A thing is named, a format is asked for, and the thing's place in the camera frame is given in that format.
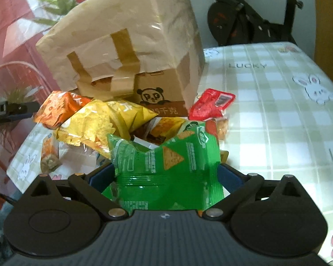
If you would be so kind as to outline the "potted green plant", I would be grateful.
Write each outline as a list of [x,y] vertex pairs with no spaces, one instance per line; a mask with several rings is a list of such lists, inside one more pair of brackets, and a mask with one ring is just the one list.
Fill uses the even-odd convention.
[[77,0],[28,0],[34,14],[32,21],[47,27],[52,27],[75,6]]

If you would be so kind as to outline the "black exercise bike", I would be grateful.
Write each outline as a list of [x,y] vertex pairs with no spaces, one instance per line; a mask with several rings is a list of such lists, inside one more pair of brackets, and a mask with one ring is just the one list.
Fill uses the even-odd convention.
[[219,46],[254,43],[290,42],[295,10],[303,8],[300,0],[286,0],[282,24],[263,19],[245,0],[216,0],[207,12],[207,23]]

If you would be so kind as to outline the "green checked tablecloth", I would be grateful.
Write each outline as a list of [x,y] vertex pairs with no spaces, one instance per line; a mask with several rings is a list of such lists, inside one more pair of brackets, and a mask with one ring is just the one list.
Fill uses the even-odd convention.
[[333,265],[333,84],[296,46],[211,48],[201,88],[236,95],[222,146],[240,170],[296,175],[329,225],[321,255]]

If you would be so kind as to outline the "green tortilla chip bag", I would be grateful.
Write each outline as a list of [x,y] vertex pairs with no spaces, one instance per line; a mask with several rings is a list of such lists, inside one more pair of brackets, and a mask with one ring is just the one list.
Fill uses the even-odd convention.
[[194,123],[155,149],[109,134],[115,181],[103,195],[135,209],[204,211],[224,198],[216,122]]

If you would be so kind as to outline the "clear peanut snack packet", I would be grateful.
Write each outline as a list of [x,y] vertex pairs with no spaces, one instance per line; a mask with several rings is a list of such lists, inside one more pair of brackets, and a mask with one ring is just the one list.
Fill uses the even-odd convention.
[[228,119],[218,118],[210,119],[205,122],[207,133],[214,135],[219,141],[223,141],[226,138],[228,131]]

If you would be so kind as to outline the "orange beige biscuit bar packet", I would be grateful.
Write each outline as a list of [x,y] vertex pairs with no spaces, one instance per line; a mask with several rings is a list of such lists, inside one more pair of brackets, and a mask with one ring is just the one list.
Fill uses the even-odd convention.
[[59,142],[52,133],[43,139],[40,166],[43,174],[49,174],[61,166]]

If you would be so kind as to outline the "orange bread snack packet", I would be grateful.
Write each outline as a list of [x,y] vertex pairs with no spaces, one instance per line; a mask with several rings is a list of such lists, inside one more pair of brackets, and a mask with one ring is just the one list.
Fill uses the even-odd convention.
[[73,92],[53,91],[35,114],[34,122],[55,130],[90,101]]

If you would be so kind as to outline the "yellow orange snack packet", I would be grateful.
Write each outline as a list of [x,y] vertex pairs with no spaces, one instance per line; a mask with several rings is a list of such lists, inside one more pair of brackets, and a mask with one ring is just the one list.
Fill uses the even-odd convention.
[[186,119],[180,117],[155,117],[132,134],[144,141],[161,145],[173,138],[185,122]]

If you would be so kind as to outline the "small red snack packet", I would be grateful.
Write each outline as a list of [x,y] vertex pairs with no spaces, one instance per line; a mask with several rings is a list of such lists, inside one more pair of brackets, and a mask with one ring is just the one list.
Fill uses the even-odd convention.
[[188,118],[195,121],[221,118],[235,98],[232,93],[208,88],[190,108]]

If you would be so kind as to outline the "yellow chip bag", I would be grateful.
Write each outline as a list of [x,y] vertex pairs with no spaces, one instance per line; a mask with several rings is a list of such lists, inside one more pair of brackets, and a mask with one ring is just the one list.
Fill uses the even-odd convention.
[[110,158],[108,136],[125,140],[131,133],[157,116],[154,111],[127,100],[92,100],[55,131],[56,139],[77,146],[84,144]]

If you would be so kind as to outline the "taped cardboard box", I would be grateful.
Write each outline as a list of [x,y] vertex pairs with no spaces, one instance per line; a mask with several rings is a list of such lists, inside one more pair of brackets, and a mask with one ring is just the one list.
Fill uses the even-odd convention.
[[185,117],[204,68],[190,0],[87,0],[36,44],[61,90]]

